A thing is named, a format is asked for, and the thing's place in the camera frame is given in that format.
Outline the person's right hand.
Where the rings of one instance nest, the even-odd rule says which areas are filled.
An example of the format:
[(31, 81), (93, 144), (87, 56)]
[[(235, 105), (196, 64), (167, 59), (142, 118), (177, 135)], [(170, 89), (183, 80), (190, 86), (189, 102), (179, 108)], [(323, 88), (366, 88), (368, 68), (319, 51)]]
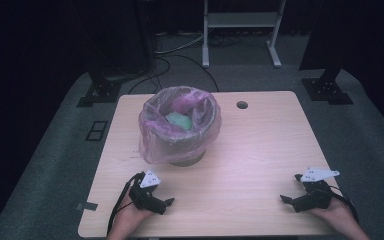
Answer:
[(310, 213), (324, 220), (331, 227), (338, 230), (345, 223), (353, 220), (353, 215), (348, 207), (340, 200), (332, 198), (326, 209), (314, 208)]

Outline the white metal stand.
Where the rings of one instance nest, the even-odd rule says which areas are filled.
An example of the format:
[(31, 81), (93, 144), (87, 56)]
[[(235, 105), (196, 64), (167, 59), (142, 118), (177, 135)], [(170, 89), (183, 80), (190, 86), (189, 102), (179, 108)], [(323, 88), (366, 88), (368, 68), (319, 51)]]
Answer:
[(212, 13), (208, 10), (209, 0), (204, 0), (202, 66), (210, 66), (208, 35), (211, 29), (217, 28), (271, 28), (271, 39), (266, 42), (273, 66), (281, 68), (282, 63), (275, 48), (277, 36), (283, 18), (287, 0), (280, 0), (274, 12), (254, 13)]

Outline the black floor socket plate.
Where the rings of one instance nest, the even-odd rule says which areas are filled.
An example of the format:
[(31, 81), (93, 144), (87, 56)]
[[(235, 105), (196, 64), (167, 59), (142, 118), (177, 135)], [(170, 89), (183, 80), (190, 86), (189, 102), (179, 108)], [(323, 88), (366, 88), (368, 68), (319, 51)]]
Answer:
[(107, 121), (94, 121), (86, 135), (86, 141), (101, 141), (106, 133)]

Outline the black stand base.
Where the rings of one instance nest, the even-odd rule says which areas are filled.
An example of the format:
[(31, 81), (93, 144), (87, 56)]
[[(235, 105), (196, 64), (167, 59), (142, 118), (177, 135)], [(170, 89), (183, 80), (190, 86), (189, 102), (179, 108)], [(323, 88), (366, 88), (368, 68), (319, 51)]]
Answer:
[(115, 103), (121, 84), (106, 79), (99, 71), (90, 71), (88, 75), (91, 85), (86, 95), (79, 99), (77, 106), (92, 107), (95, 103)]
[(312, 101), (325, 101), (330, 105), (352, 105), (349, 95), (336, 83), (339, 73), (340, 68), (327, 68), (320, 77), (303, 78), (301, 82)]

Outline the green crumpled paper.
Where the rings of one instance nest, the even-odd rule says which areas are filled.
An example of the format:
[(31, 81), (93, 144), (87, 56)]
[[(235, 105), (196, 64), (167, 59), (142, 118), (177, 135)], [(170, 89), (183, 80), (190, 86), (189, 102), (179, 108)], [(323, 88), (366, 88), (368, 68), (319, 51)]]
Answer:
[(192, 120), (187, 115), (183, 115), (178, 112), (171, 112), (165, 116), (165, 119), (169, 123), (176, 125), (183, 130), (190, 130), (192, 128)]

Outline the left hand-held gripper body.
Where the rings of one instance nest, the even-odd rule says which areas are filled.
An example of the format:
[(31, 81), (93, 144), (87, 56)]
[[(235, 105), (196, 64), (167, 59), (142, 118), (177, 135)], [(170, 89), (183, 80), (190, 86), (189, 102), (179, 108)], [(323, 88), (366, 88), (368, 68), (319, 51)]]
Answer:
[(160, 215), (165, 213), (167, 203), (152, 195), (160, 182), (160, 178), (152, 169), (139, 173), (134, 179), (134, 183), (129, 192), (129, 197), (139, 210), (148, 210)]

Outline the person's left hand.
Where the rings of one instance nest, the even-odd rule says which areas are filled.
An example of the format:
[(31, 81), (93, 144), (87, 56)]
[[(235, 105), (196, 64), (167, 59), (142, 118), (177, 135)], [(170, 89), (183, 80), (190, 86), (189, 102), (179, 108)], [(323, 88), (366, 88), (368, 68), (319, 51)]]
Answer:
[(146, 219), (153, 216), (154, 213), (148, 210), (139, 210), (134, 204), (129, 195), (126, 195), (121, 205), (117, 209), (112, 229), (121, 233), (132, 233)]

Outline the bin with purple plastic bag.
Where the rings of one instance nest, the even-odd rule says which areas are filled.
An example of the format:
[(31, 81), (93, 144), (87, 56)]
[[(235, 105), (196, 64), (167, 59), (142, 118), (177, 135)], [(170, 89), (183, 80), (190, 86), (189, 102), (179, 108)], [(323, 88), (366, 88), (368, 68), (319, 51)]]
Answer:
[[(192, 128), (183, 130), (169, 123), (165, 116), (171, 112), (189, 116)], [(206, 151), (217, 139), (222, 125), (215, 97), (188, 86), (162, 89), (143, 104), (138, 121), (139, 151), (149, 164), (170, 163), (176, 156)]]

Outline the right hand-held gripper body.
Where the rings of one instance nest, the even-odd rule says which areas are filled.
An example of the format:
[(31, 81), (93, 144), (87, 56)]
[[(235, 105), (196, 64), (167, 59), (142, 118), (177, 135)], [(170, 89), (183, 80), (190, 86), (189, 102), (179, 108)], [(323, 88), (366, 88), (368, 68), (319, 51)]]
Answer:
[(326, 209), (329, 206), (333, 192), (326, 179), (339, 176), (336, 170), (308, 168), (303, 174), (302, 183), (306, 194), (293, 199), (293, 208), (296, 212), (307, 211), (314, 208)]

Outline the grey trash bin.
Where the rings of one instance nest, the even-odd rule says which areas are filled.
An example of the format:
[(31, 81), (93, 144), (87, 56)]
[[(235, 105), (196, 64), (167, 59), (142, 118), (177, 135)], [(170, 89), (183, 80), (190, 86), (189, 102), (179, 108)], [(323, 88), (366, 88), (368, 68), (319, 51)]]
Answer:
[(171, 162), (171, 165), (177, 166), (177, 167), (189, 167), (192, 165), (197, 164), (205, 155), (206, 151), (203, 151), (202, 153), (198, 155), (181, 155), (176, 156)]

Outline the grey floor tape strip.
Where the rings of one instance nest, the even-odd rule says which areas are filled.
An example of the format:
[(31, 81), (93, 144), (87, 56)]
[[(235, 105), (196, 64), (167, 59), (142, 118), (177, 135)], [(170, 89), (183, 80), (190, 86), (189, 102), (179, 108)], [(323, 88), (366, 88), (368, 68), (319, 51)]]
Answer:
[(95, 211), (97, 207), (98, 205), (96, 203), (80, 202), (76, 205), (75, 209), (78, 211), (83, 211), (83, 210)]

